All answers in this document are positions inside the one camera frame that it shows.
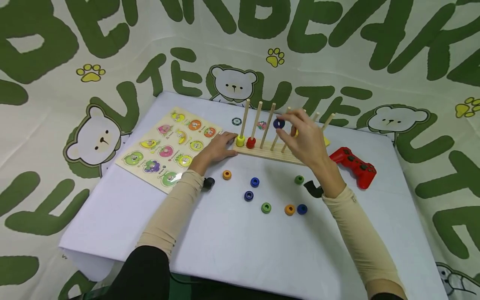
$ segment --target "white table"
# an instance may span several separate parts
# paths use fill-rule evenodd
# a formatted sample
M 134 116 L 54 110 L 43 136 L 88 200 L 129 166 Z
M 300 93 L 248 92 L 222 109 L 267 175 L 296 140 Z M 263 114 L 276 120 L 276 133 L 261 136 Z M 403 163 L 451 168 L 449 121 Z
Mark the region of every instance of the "white table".
M 127 142 L 137 142 L 174 106 L 239 132 L 232 124 L 243 108 L 162 93 Z M 260 120 L 267 120 L 262 112 Z M 245 129 L 250 135 L 251 110 Z M 263 131 L 256 131 L 261 140 Z M 447 299 L 392 142 L 384 136 L 329 126 L 329 153 L 341 146 L 372 163 L 378 175 L 369 189 L 357 188 L 350 171 L 341 168 L 346 183 L 384 240 L 410 300 Z M 267 140 L 273 140 L 273 126 Z M 232 179 L 222 179 L 229 169 Z M 336 223 L 321 199 L 310 196 L 294 178 L 314 180 L 312 172 L 294 164 L 238 155 L 215 166 L 206 176 L 216 180 L 198 200 L 190 223 L 175 247 L 172 272 L 204 277 L 302 299 L 366 299 L 366 292 L 341 239 Z M 258 177 L 253 189 L 250 179 Z M 252 202 L 243 194 L 254 191 Z M 124 169 L 112 165 L 93 190 L 60 241 L 69 258 L 91 280 L 101 280 L 113 262 L 125 261 L 150 216 L 165 194 Z M 260 206 L 269 202 L 272 211 Z M 304 216 L 287 216 L 287 204 L 308 206 Z

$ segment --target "blue ring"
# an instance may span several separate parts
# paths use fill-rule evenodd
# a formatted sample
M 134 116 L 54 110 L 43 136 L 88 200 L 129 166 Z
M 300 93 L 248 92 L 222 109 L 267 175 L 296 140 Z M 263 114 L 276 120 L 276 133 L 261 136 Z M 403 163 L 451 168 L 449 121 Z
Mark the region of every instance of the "blue ring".
M 300 204 L 298 207 L 297 207 L 297 212 L 299 213 L 299 215 L 304 215 L 306 214 L 308 211 L 308 207 L 305 205 L 305 204 Z
M 259 184 L 260 180 L 258 180 L 256 177 L 253 177 L 252 180 L 250 180 L 250 185 L 254 188 L 258 187 Z
M 284 126 L 285 126 L 284 120 L 275 119 L 275 121 L 273 121 L 273 127 L 275 128 L 283 128 Z
M 253 199 L 253 192 L 246 191 L 245 194 L 243 195 L 243 198 L 245 199 L 245 201 L 250 202 Z

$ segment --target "orange ring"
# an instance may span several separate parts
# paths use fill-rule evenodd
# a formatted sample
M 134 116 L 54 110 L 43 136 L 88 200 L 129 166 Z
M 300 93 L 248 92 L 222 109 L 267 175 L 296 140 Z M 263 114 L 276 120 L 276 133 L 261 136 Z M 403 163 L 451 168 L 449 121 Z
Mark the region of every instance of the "orange ring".
M 285 213 L 289 216 L 293 215 L 295 213 L 295 207 L 291 204 L 285 206 Z
M 232 178 L 232 172 L 230 172 L 229 170 L 225 170 L 223 171 L 223 179 L 225 180 L 230 180 L 230 178 Z

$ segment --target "yellow paw print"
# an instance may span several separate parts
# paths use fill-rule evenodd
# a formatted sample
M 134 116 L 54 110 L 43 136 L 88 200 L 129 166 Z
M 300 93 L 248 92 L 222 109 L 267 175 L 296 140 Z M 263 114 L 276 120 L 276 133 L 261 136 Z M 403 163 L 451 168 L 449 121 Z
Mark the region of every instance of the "yellow paw print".
M 77 75 L 81 76 L 82 82 L 100 81 L 102 75 L 105 75 L 106 71 L 100 67 L 100 65 L 86 64 L 82 68 L 77 69 Z
M 455 116 L 457 118 L 470 118 L 475 116 L 475 112 L 480 110 L 480 99 L 474 97 L 467 98 L 464 103 L 455 105 Z
M 283 65 L 283 63 L 285 62 L 283 59 L 284 56 L 285 53 L 280 52 L 280 48 L 270 48 L 268 50 L 268 56 L 266 60 L 269 64 L 272 65 L 272 67 L 276 68 L 278 65 Z

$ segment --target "wooden base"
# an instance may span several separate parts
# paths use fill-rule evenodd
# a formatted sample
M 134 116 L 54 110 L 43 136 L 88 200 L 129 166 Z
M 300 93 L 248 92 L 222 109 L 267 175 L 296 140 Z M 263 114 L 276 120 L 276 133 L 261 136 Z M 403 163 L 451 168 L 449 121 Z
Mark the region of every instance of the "wooden base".
M 258 143 L 255 145 L 255 148 L 253 149 L 249 149 L 245 146 L 238 147 L 237 145 L 234 144 L 233 150 L 237 151 L 238 153 L 242 153 L 250 156 L 273 159 L 277 161 L 283 161 L 286 163 L 304 166 L 304 164 L 292 154 L 290 149 L 286 148 L 284 153 L 280 152 L 282 150 L 283 143 L 275 144 L 275 148 L 273 149 L 273 151 L 270 150 L 271 147 L 272 147 L 272 142 L 265 141 L 263 149 L 260 149 L 260 143 Z

